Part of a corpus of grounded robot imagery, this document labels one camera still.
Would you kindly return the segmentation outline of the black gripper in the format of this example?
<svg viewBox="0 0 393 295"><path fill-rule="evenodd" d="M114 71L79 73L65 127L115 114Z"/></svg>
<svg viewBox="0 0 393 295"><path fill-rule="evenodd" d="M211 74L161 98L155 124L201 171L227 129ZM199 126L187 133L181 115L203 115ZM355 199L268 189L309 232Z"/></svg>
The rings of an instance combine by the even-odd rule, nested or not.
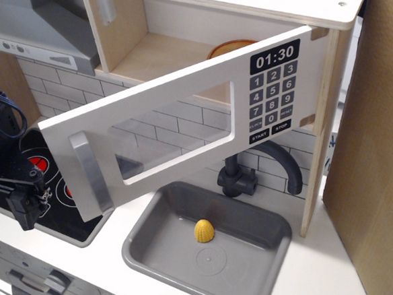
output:
<svg viewBox="0 0 393 295"><path fill-rule="evenodd" d="M25 231L34 229L51 197L43 171L20 153L0 160L0 194Z"/></svg>

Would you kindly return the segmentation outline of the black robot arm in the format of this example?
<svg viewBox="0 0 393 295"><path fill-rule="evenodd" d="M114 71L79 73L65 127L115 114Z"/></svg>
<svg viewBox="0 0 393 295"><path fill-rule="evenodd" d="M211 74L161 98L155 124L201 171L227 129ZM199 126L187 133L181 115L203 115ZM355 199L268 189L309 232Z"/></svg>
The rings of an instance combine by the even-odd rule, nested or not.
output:
<svg viewBox="0 0 393 295"><path fill-rule="evenodd" d="M0 194L23 230L35 227L51 197L43 171L20 149L27 128L23 111L0 90Z"/></svg>

